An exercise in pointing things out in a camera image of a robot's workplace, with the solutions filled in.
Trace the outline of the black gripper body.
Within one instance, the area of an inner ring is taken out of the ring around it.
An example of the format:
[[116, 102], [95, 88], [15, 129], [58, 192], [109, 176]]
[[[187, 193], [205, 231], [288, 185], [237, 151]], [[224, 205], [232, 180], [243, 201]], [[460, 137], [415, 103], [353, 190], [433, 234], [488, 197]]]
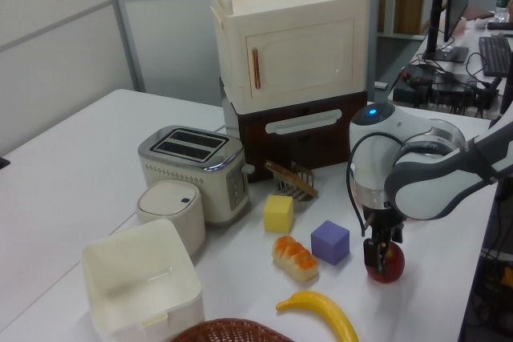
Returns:
[[371, 239], [378, 241], [391, 241], [394, 228], [398, 225], [404, 226], [404, 215], [392, 207], [385, 209], [365, 207], [365, 220], [372, 228]]

